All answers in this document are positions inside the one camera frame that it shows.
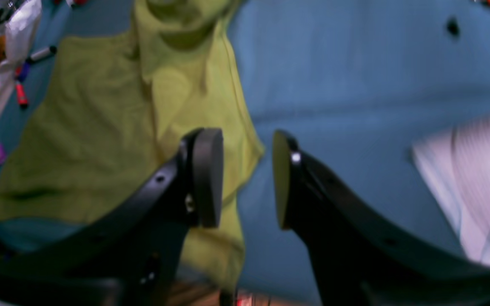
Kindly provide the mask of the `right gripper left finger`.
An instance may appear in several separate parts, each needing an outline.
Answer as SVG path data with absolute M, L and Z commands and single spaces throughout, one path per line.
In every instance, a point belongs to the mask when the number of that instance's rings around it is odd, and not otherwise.
M 81 231 L 0 262 L 0 306 L 163 306 L 189 228 L 216 228 L 223 132 L 188 133 L 143 186 Z

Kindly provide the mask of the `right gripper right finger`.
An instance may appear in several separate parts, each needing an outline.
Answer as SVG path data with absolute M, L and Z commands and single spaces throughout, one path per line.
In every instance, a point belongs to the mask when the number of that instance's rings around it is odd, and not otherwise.
M 490 306 L 489 267 L 402 230 L 285 130 L 272 168 L 279 226 L 307 247 L 324 306 Z

